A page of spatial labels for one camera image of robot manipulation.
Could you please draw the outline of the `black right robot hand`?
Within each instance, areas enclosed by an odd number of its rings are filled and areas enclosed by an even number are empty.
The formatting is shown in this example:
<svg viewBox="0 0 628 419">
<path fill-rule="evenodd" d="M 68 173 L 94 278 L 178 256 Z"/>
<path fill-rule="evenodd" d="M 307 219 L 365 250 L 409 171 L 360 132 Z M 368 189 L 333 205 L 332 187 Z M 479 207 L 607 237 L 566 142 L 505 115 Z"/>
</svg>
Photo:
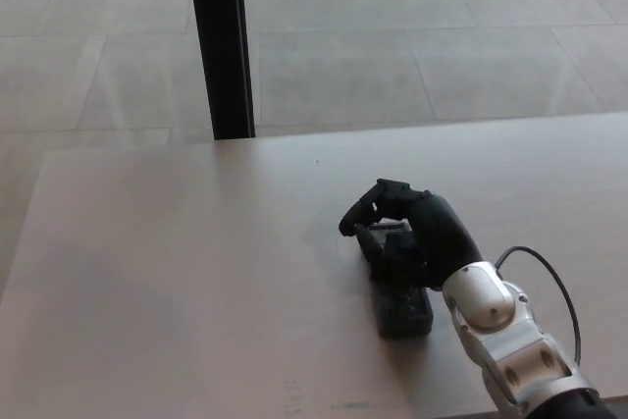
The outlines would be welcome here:
<svg viewBox="0 0 628 419">
<path fill-rule="evenodd" d="M 378 243 L 371 227 L 384 219 L 406 221 L 409 228 Z M 447 201 L 408 183 L 377 180 L 342 217 L 339 230 L 357 238 L 370 279 L 380 287 L 440 290 L 454 272 L 483 260 Z"/>
</svg>

